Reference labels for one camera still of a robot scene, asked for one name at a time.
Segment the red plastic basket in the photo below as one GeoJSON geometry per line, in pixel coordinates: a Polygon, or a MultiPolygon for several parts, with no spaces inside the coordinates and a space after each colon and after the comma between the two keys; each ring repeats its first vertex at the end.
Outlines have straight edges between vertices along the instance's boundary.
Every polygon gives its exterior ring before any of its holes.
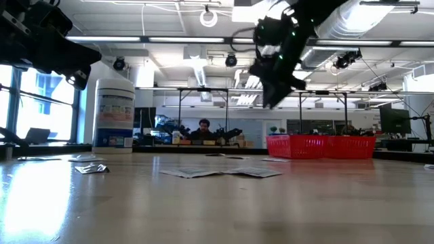
{"type": "Polygon", "coordinates": [[[287,159],[320,159],[324,157],[327,136],[267,136],[270,156],[287,159]]]}
{"type": "Polygon", "coordinates": [[[325,157],[329,159],[371,159],[375,136],[329,136],[325,157]]]}

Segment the man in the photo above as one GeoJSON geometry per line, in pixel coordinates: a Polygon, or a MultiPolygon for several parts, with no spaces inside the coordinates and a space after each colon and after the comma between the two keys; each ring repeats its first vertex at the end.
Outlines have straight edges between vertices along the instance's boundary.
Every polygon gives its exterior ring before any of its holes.
{"type": "Polygon", "coordinates": [[[210,127],[210,121],[207,119],[201,119],[199,121],[199,129],[193,131],[190,134],[192,140],[215,140],[214,134],[208,129],[210,127]]]}

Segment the dark hair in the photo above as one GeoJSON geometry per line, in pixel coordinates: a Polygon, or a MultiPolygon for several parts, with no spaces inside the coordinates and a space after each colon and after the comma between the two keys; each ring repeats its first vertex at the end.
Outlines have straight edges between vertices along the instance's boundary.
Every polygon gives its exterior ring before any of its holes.
{"type": "Polygon", "coordinates": [[[201,119],[200,121],[199,121],[199,125],[201,125],[202,123],[205,123],[206,124],[206,126],[210,126],[210,121],[209,120],[207,120],[207,119],[201,119]]]}

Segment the laptop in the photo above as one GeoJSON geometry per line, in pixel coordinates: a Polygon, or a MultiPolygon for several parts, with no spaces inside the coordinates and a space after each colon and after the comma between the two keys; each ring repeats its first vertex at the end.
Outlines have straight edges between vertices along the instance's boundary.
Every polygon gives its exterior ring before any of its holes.
{"type": "Polygon", "coordinates": [[[49,129],[40,129],[40,128],[30,128],[27,132],[26,141],[29,144],[43,144],[48,141],[48,136],[50,135],[49,129]]]}

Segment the wooden table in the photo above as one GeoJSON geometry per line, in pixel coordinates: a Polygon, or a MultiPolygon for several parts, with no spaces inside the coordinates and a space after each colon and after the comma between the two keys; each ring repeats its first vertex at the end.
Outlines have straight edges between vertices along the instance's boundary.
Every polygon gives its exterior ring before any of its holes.
{"type": "Polygon", "coordinates": [[[0,163],[0,243],[431,243],[434,173],[391,161],[274,163],[203,155],[102,155],[0,163]],[[184,179],[161,169],[276,169],[266,179],[184,179]]]}

